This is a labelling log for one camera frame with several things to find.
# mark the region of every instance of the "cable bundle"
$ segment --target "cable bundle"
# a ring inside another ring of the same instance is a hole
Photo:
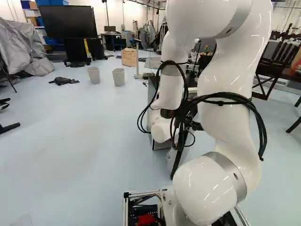
[[[258,131],[259,131],[259,140],[260,140],[258,155],[259,155],[260,160],[263,161],[262,156],[266,149],[267,140],[268,140],[267,139],[267,131],[266,131],[262,117],[258,113],[255,105],[251,102],[251,100],[249,100],[248,98],[246,98],[240,94],[231,93],[231,92],[212,93],[209,95],[196,97],[192,100],[188,100],[188,87],[187,87],[187,83],[186,83],[185,74],[184,74],[182,68],[176,62],[171,61],[171,60],[167,60],[167,61],[163,62],[162,65],[159,67],[159,69],[156,73],[156,76],[157,77],[159,76],[159,72],[166,65],[176,66],[178,68],[178,70],[180,71],[181,76],[184,80],[184,94],[182,97],[182,102],[181,102],[180,107],[174,111],[174,116],[171,118],[171,123],[170,123],[170,136],[171,136],[171,141],[173,143],[174,148],[176,148],[178,151],[183,151],[184,147],[190,147],[195,143],[195,137],[189,131],[189,129],[191,128],[192,124],[199,124],[198,122],[193,121],[193,118],[195,117],[195,115],[197,113],[197,105],[200,102],[215,104],[220,107],[222,107],[224,105],[244,105],[247,109],[251,110],[256,117]],[[141,112],[141,114],[138,117],[137,126],[138,126],[139,130],[143,133],[150,134],[150,132],[146,131],[143,128],[142,121],[143,121],[143,117],[144,117],[145,113],[147,112],[148,108],[150,108],[151,104],[156,99],[158,89],[159,89],[159,85],[157,83],[154,97],[152,98],[151,102],[144,108],[144,110]],[[228,101],[210,100],[212,98],[223,98],[223,99],[228,99],[228,100],[232,100],[232,101],[228,102]],[[179,129],[179,139],[178,139],[178,143],[176,145],[174,142],[174,139],[175,139],[175,132],[177,129]],[[194,137],[194,140],[191,145],[185,146],[186,135],[184,134],[184,131],[187,131]]]

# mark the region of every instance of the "television screen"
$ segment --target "television screen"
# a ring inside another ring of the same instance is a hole
[[[51,38],[96,38],[90,6],[40,6],[45,30]]]

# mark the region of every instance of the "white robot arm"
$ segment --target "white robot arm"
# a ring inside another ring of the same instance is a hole
[[[198,80],[198,96],[231,92],[250,98],[253,76],[271,33],[271,12],[270,0],[168,0],[169,32],[161,59],[185,68],[195,38],[216,38],[215,56]],[[180,72],[174,65],[166,66],[152,109],[177,109],[182,90]],[[208,226],[257,187],[261,162],[245,106],[199,103],[198,112],[204,130],[216,139],[215,148],[182,165],[173,187],[186,216],[194,224]],[[151,127],[155,140],[170,138],[169,123],[156,117]]]

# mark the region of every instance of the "gray trash can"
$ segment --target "gray trash can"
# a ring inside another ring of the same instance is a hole
[[[97,67],[88,68],[89,78],[93,84],[100,83],[100,75]]]
[[[124,85],[124,69],[123,68],[116,68],[112,71],[113,79],[115,86],[123,86]]]

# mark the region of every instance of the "ceiling pipe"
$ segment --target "ceiling pipe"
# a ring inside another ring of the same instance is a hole
[[[155,8],[155,9],[159,9],[159,10],[165,10],[164,8],[157,8],[157,7],[150,6],[150,5],[147,5],[147,4],[144,4],[144,3],[140,3],[140,2],[138,2],[138,1],[136,1],[136,0],[128,0],[128,1],[132,1],[132,2],[138,3],[138,4],[140,4],[140,5],[148,6],[148,7]]]

